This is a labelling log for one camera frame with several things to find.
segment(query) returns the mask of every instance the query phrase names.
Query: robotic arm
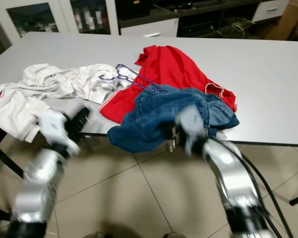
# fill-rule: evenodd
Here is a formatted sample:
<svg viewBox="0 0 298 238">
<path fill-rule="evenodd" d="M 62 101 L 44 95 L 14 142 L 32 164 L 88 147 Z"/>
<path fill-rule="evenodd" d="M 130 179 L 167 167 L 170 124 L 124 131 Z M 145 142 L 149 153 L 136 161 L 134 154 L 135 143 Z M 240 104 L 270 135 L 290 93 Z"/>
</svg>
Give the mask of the robotic arm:
<svg viewBox="0 0 298 238">
<path fill-rule="evenodd" d="M 171 151 L 181 137 L 185 137 L 186 153 L 201 154 L 213 171 L 232 237 L 272 238 L 259 191 L 238 159 L 239 149 L 231 142 L 206 139 L 203 120 L 195 106 L 186 107 L 177 116 L 169 143 Z"/>
<path fill-rule="evenodd" d="M 26 166 L 6 238 L 44 237 L 66 159 L 79 152 L 78 133 L 88 115 L 89 109 L 83 108 L 72 120 L 59 112 L 47 112 L 39 118 L 41 133 L 51 148 L 42 149 Z"/>
</svg>

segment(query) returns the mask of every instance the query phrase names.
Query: white table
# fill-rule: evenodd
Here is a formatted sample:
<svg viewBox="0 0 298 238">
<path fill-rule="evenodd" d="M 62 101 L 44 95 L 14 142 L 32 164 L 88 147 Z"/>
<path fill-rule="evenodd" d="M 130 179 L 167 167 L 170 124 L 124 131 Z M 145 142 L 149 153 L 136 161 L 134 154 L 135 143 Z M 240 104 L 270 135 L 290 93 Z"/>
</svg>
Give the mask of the white table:
<svg viewBox="0 0 298 238">
<path fill-rule="evenodd" d="M 223 132 L 227 140 L 298 146 L 298 42 L 32 32 L 0 56 L 0 84 L 18 82 L 22 71 L 37 63 L 61 69 L 123 63 L 139 69 L 134 62 L 151 45 L 177 47 L 235 93 L 240 124 Z M 86 133 L 106 133 L 116 125 L 98 112 L 98 104 L 83 99 L 46 102 L 67 113 L 75 104 L 91 106 Z"/>
</svg>

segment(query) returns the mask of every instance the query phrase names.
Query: red fabric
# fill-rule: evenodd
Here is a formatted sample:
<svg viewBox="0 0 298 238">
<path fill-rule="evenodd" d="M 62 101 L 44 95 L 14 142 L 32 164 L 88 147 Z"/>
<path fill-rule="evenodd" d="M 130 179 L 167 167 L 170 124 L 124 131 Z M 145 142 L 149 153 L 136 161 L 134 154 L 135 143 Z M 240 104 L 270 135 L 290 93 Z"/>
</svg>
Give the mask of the red fabric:
<svg viewBox="0 0 298 238">
<path fill-rule="evenodd" d="M 135 64 L 142 66 L 139 74 L 155 84 L 167 84 L 175 88 L 197 88 L 205 93 L 214 93 L 234 112 L 236 111 L 235 95 L 209 80 L 196 64 L 177 48 L 146 47 Z M 143 86 L 150 85 L 139 76 L 134 82 Z M 142 90 L 143 88 L 133 84 L 118 92 L 101 106 L 100 113 L 110 120 L 121 123 L 124 115 L 134 109 L 134 100 Z"/>
</svg>

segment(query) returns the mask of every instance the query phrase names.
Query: clothing pile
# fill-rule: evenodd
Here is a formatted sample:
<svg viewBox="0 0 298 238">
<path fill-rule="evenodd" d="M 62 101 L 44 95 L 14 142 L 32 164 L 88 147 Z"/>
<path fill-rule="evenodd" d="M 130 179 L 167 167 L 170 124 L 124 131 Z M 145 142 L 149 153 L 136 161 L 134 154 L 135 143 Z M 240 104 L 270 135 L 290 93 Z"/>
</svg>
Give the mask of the clothing pile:
<svg viewBox="0 0 298 238">
<path fill-rule="evenodd" d="M 128 80 L 119 80 L 118 73 Z M 0 85 L 0 128 L 27 142 L 40 130 L 37 117 L 50 109 L 44 98 L 80 97 L 101 104 L 118 88 L 130 86 L 135 74 L 126 69 L 117 72 L 106 64 L 61 70 L 55 66 L 35 64 L 23 71 L 19 83 Z"/>
<path fill-rule="evenodd" d="M 130 152 L 150 151 L 165 139 L 161 125 L 195 105 L 207 136 L 238 124 L 235 95 L 208 79 L 196 64 L 171 46 L 144 48 L 136 73 L 123 64 L 95 64 L 61 70 L 48 64 L 27 67 L 19 83 L 0 86 L 0 128 L 31 142 L 44 98 L 80 97 L 101 104 L 99 111 L 121 126 L 108 132 L 112 144 Z"/>
</svg>

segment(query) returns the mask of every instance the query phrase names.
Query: cardboard box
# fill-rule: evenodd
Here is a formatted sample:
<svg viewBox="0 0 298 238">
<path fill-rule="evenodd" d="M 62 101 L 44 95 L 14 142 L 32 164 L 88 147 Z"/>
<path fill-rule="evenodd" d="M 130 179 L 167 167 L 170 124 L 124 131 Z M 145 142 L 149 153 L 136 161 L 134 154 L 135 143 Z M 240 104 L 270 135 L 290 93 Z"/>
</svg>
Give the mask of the cardboard box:
<svg viewBox="0 0 298 238">
<path fill-rule="evenodd" d="M 290 0 L 278 25 L 269 26 L 261 32 L 265 40 L 287 40 L 298 26 L 298 0 Z"/>
</svg>

